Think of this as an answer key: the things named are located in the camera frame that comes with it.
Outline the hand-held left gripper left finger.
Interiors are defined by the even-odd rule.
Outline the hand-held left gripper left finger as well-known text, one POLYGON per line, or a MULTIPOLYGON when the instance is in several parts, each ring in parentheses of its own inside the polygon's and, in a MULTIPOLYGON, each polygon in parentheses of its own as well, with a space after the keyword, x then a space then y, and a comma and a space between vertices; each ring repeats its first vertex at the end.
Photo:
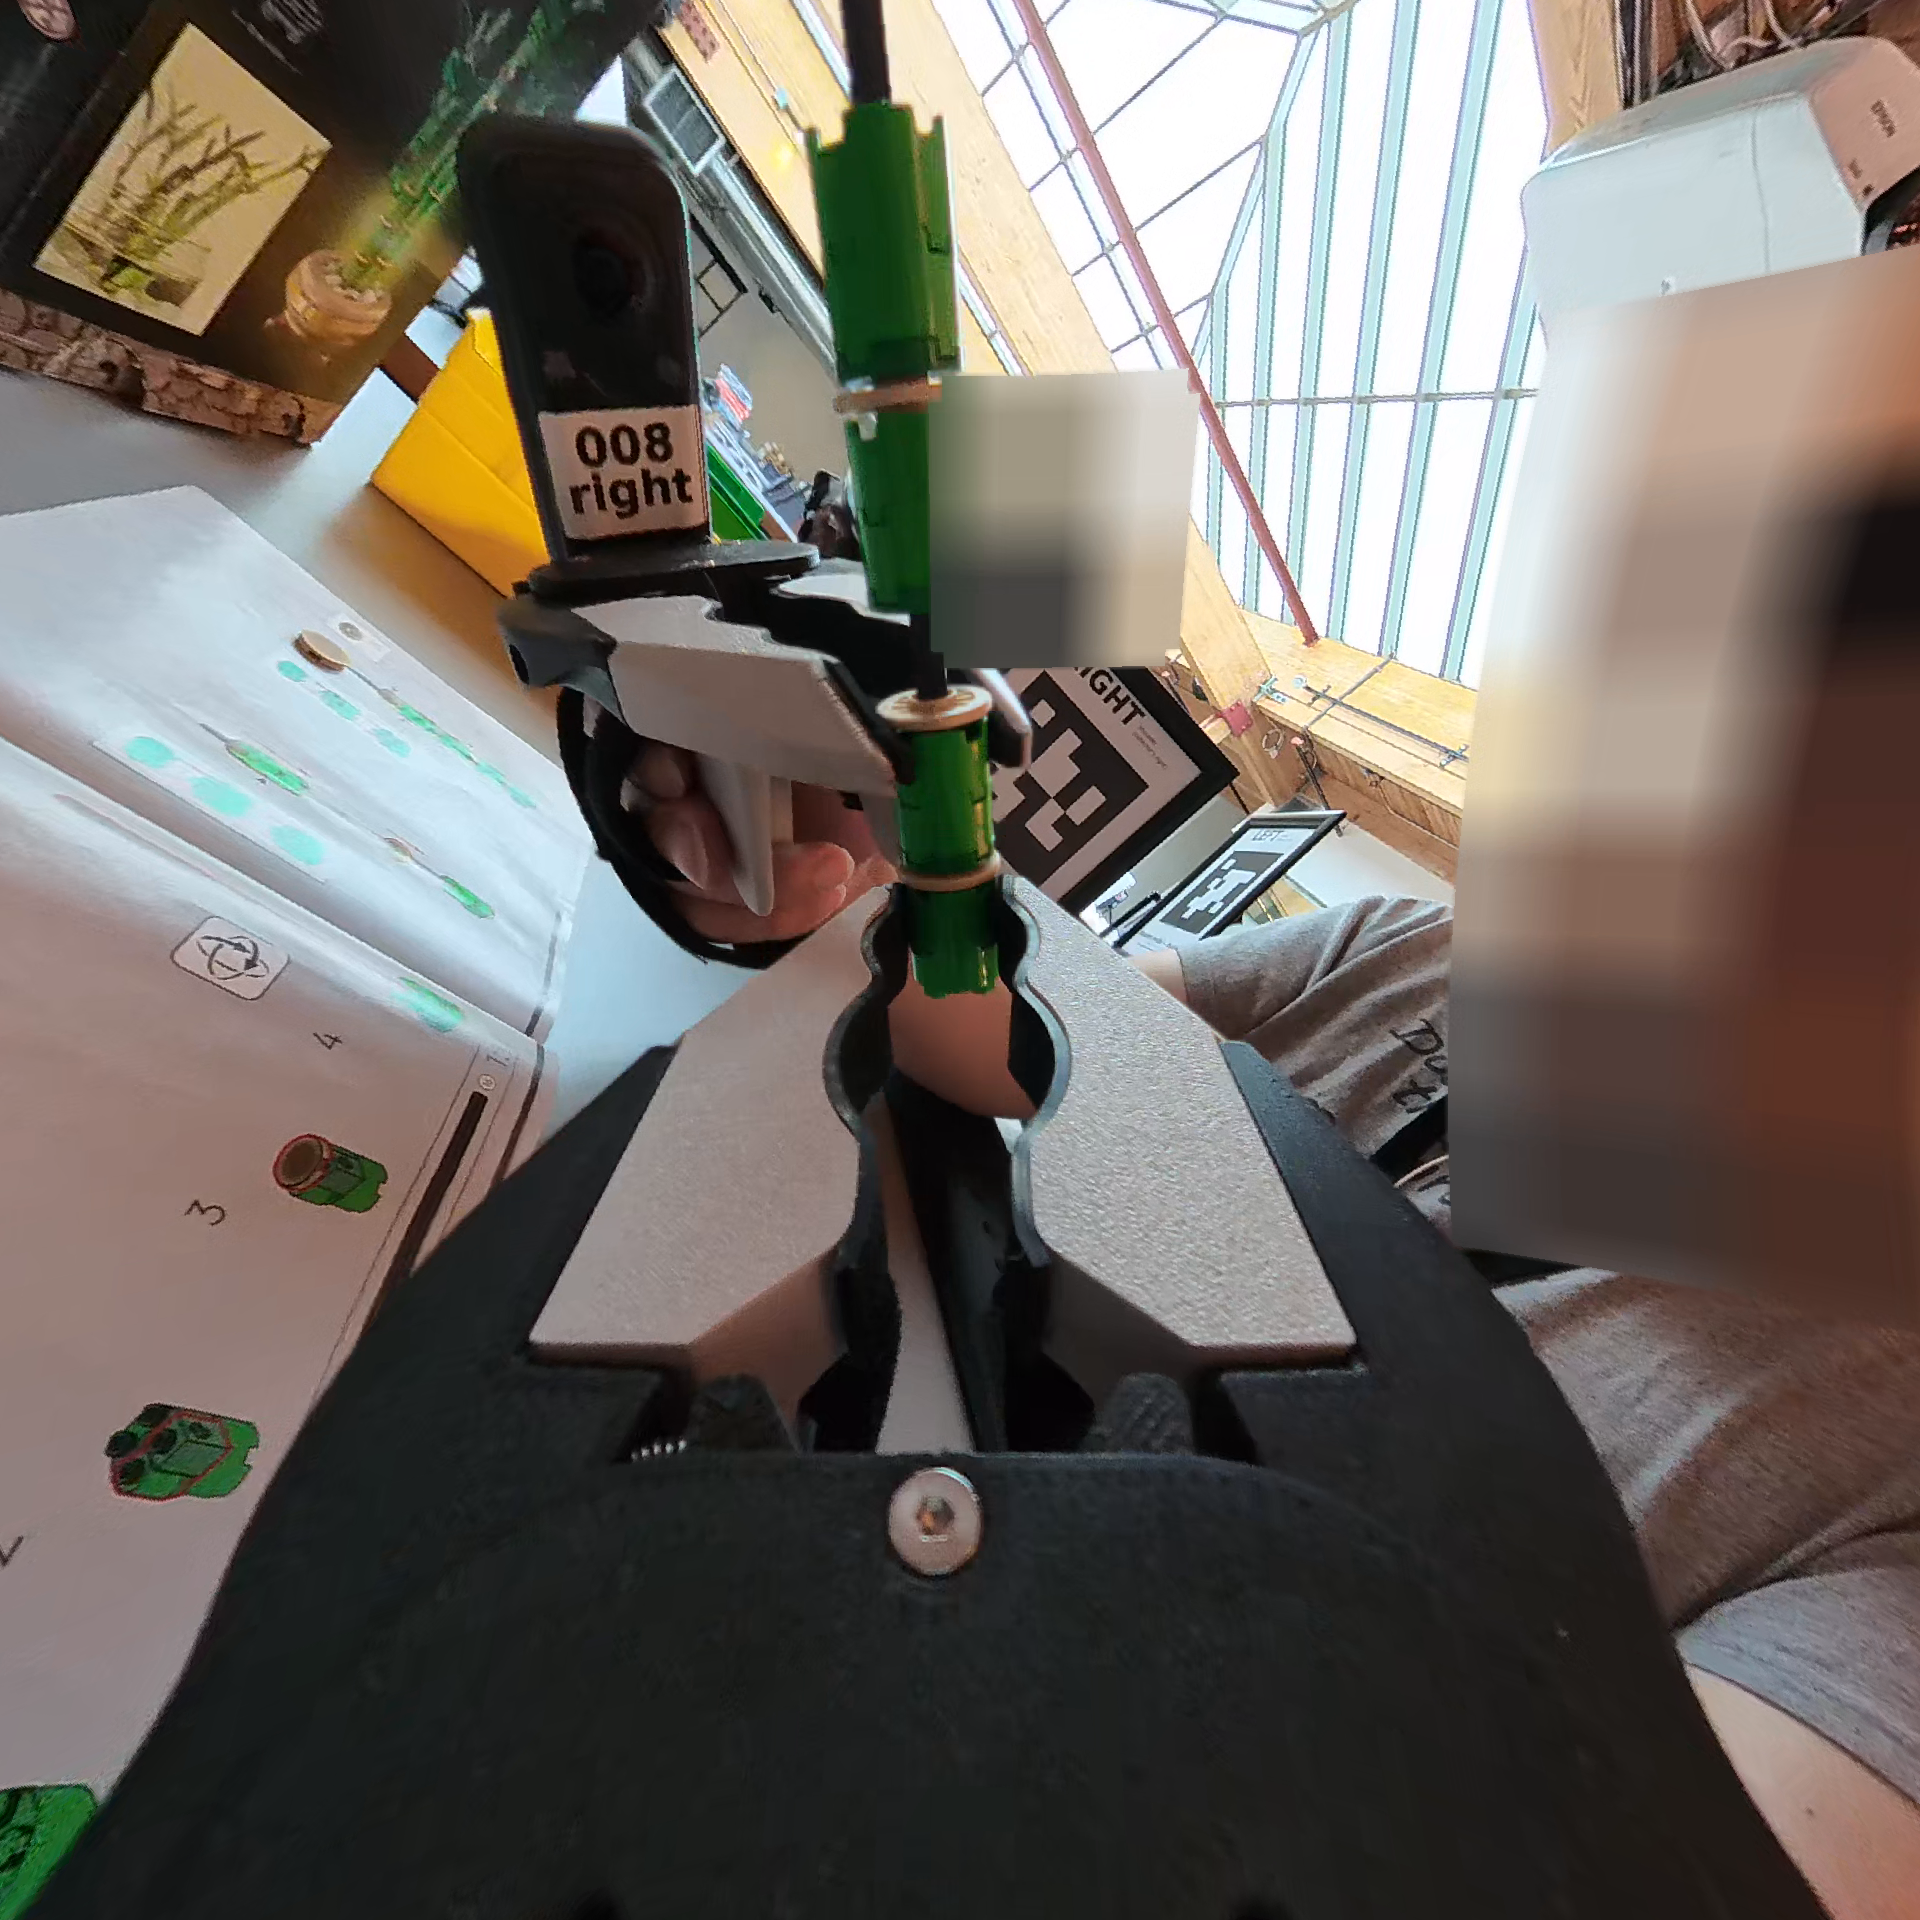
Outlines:
POLYGON ((861 945, 853 902, 697 1022, 529 1333, 532 1357, 636 1363, 688 1389, 757 1378, 805 1450, 905 1432, 915 1215, 878 1105, 884 1050, 838 1070, 861 945))

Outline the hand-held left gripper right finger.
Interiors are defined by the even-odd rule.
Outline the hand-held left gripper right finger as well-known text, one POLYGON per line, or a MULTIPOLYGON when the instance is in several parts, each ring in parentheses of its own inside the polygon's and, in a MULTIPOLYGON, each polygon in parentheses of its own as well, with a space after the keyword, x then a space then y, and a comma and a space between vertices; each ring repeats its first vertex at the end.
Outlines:
POLYGON ((992 1450, 1255 1454, 1228 1378, 1336 1370, 1356 1333, 1228 1050, 1030 882, 996 910, 1025 1119, 992 1450))

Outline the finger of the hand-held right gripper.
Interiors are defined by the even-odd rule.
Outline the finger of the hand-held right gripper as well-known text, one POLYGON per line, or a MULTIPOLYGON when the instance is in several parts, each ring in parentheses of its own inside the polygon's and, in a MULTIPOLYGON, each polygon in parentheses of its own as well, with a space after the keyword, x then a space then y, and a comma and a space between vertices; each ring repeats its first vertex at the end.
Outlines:
POLYGON ((612 603, 612 689, 638 737, 791 784, 895 793, 846 669, 728 622, 701 597, 612 603))
MULTIPOLYGON (((875 610, 861 569, 813 569, 773 587, 773 635, 843 664, 861 694, 878 704, 919 683, 926 648, 907 614, 875 610)), ((990 750, 1030 752, 1033 727, 1012 683, 996 669, 945 669, 950 687, 987 694, 990 750)))

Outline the green toy bamboo stem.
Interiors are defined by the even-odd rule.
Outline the green toy bamboo stem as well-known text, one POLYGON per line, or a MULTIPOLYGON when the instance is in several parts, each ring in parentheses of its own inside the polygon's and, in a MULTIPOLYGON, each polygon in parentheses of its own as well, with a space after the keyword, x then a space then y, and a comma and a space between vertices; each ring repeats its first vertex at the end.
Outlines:
POLYGON ((835 407, 847 422, 854 528, 870 607, 907 622, 905 681, 880 717, 909 745, 899 872, 928 1000, 999 982, 992 695, 953 683, 929 635, 929 411, 959 369, 944 127, 895 104, 880 3, 846 3, 847 111, 807 162, 823 237, 835 407))

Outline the black toy set box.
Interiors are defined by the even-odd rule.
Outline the black toy set box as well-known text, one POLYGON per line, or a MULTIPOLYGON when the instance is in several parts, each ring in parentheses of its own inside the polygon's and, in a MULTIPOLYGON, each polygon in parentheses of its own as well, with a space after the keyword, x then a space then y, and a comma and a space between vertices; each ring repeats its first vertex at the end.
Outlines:
POLYGON ((4 5, 4 367, 324 438, 464 254, 468 127, 573 117, 669 9, 4 5))

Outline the person's right forearm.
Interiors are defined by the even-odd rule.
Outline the person's right forearm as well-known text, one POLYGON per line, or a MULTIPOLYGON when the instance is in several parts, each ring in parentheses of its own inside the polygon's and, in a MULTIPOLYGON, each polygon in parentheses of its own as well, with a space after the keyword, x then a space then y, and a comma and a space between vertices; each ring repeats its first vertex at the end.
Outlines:
MULTIPOLYGON (((1239 947, 1240 937, 1232 936, 1184 951, 1133 954, 1126 963, 1180 1003, 1212 1001, 1228 990, 1239 947)), ((1012 1009, 1003 984, 933 1000, 907 977, 887 1009, 894 1065, 964 1114, 1028 1120, 1040 1103, 1019 1089, 1011 1069, 1012 1009)))

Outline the green storage bin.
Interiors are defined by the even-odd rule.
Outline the green storage bin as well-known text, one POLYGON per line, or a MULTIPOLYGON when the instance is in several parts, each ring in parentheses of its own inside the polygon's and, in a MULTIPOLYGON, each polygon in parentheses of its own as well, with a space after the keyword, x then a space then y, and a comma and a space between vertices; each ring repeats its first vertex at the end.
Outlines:
POLYGON ((711 536, 717 543, 798 543, 800 536, 789 527, 744 478, 728 464, 727 454, 711 439, 704 445, 704 463, 709 478, 709 520, 711 536))

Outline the shallow yellow storage bin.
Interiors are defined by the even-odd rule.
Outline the shallow yellow storage bin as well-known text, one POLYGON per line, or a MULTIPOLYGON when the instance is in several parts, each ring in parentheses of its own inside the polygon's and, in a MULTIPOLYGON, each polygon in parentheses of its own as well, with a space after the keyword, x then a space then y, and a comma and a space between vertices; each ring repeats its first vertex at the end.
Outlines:
POLYGON ((372 487, 499 594, 547 565, 544 528, 484 306, 427 382, 372 487))

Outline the black framed marker sign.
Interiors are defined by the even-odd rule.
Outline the black framed marker sign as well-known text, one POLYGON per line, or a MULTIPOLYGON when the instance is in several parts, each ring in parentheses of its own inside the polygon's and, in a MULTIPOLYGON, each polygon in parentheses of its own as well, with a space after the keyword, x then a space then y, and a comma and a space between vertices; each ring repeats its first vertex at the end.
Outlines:
POLYGON ((1142 931, 1157 934, 1171 947, 1190 947, 1224 934, 1343 822, 1342 809, 1325 807, 1269 807, 1245 816, 1161 903, 1142 931))
POLYGON ((1237 773, 1140 665, 1011 669, 1030 752, 993 773, 1000 862, 1076 915, 1163 847, 1237 773))

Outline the white instruction booklet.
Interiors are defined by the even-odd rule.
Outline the white instruction booklet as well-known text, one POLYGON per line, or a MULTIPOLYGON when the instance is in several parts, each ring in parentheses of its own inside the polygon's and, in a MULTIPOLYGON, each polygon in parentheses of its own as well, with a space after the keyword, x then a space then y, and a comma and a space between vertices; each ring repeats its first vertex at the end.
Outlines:
POLYGON ((209 495, 1 528, 1 1785, 22 1915, 382 1294, 532 1151, 560 771, 209 495))

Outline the white projector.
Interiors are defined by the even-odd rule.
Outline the white projector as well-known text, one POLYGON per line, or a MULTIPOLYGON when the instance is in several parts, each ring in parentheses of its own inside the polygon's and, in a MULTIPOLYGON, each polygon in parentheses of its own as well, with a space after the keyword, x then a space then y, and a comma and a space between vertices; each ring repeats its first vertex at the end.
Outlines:
POLYGON ((1915 243, 1917 70, 1833 39, 1574 136, 1521 189, 1526 289, 1569 314, 1915 243))

